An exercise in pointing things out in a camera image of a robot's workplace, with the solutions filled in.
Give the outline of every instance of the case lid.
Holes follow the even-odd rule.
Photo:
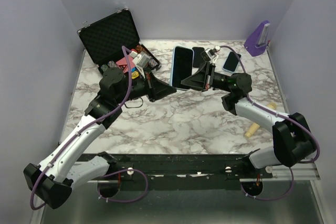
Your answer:
[[[140,41],[128,9],[120,10],[77,33],[92,61],[99,65],[120,60],[123,57],[121,46],[136,46]]]

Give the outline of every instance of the smartphone screen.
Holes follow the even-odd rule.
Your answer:
[[[204,47],[193,47],[194,51],[194,61],[193,61],[193,67],[199,68],[201,64],[204,62],[203,57],[201,56],[201,53],[204,52]]]
[[[226,70],[228,72],[235,72],[238,66],[238,59],[236,57],[236,55],[233,52],[230,52],[229,56],[227,57],[224,66],[223,66],[223,70]]]
[[[192,75],[194,51],[189,48],[175,47],[173,52],[171,86],[189,89],[181,81]]]

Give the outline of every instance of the white marble surface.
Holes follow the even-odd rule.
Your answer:
[[[241,41],[143,41],[143,44],[162,63],[155,73],[159,79],[169,82],[172,50],[175,46],[213,48],[229,45],[242,55],[242,61],[253,79],[250,96],[263,104],[275,102],[283,111],[282,100],[267,54],[251,57]],[[222,66],[229,54],[223,48],[219,52],[216,71],[223,72]],[[89,102],[99,91],[101,75],[92,60],[85,55],[71,110],[62,140],[76,126]],[[85,153],[107,151],[109,153],[151,153],[151,154],[222,154],[248,153],[256,148],[272,144],[271,135],[259,129],[250,139],[244,133],[251,126],[248,119],[226,112],[221,97],[226,92],[209,90],[178,91],[155,103],[144,98],[139,109],[126,109]],[[137,106],[140,100],[129,101]]]

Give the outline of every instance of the yellow object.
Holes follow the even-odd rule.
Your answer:
[[[134,72],[132,73],[132,79],[135,79],[135,78],[137,78],[137,77],[139,77],[139,72],[134,71]]]
[[[275,110],[277,108],[277,105],[274,102],[270,102],[267,107],[269,107],[270,109]],[[253,134],[259,129],[260,125],[259,124],[252,124],[251,127],[247,130],[247,132],[245,133],[245,137],[246,138],[250,138],[253,136]]]

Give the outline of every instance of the gray floor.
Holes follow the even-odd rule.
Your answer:
[[[280,195],[288,182],[268,182],[263,197]],[[291,195],[272,202],[246,198],[241,191],[151,191],[132,204],[98,200],[96,183],[76,189],[56,210],[45,209],[42,223],[96,224],[217,224],[217,223],[322,223],[310,182],[296,182]],[[138,192],[122,192],[132,198]]]

